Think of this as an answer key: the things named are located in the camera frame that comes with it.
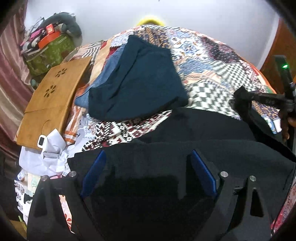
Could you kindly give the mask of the right hand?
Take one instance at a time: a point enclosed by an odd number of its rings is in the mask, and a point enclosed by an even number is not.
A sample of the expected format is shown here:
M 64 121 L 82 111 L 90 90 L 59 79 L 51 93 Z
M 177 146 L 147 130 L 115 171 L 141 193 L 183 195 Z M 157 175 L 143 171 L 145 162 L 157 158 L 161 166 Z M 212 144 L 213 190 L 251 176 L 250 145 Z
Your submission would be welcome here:
M 295 118 L 289 117 L 287 113 L 283 110 L 278 112 L 278 116 L 280 117 L 280 127 L 282 129 L 281 135 L 284 143 L 290 138 L 290 134 L 288 133 L 288 129 L 290 126 L 295 128 Z

